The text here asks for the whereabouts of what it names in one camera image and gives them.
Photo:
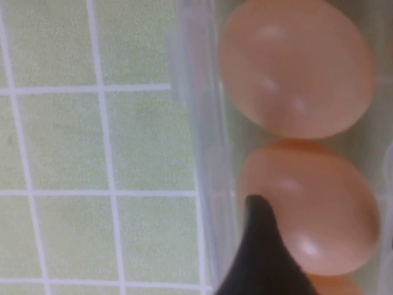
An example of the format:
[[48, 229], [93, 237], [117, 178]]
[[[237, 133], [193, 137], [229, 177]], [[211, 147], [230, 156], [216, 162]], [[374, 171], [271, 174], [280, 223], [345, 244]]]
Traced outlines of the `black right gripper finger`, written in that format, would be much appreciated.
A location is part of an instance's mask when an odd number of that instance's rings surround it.
[[243, 237], [216, 294], [317, 294], [286, 248], [268, 201], [261, 195], [249, 195], [245, 199], [244, 212]]

